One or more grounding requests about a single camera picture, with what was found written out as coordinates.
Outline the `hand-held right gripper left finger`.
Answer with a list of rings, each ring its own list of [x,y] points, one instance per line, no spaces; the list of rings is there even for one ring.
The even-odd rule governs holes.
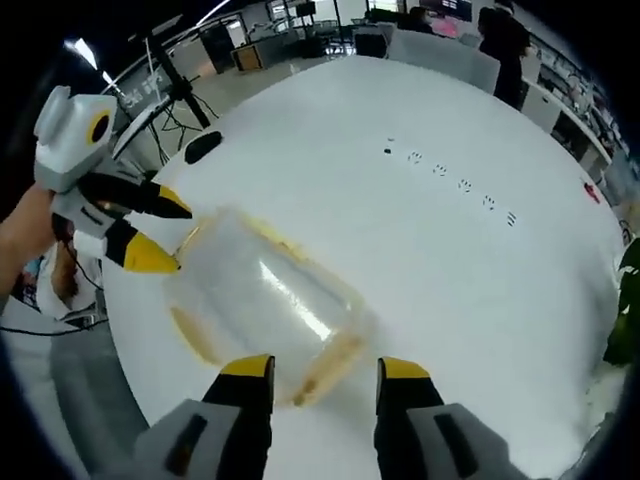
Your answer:
[[[136,442],[135,479],[261,479],[272,443],[275,357],[225,365]]]

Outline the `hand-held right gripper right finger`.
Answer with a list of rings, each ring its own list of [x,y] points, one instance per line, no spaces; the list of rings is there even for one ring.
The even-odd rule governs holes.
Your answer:
[[[419,364],[381,357],[375,450],[383,479],[525,479],[507,442],[459,403],[446,403]]]

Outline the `person's left hand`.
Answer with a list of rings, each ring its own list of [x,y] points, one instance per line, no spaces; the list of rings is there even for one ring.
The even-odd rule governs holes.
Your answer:
[[[34,184],[1,223],[1,308],[24,266],[55,242],[52,200],[51,191]]]

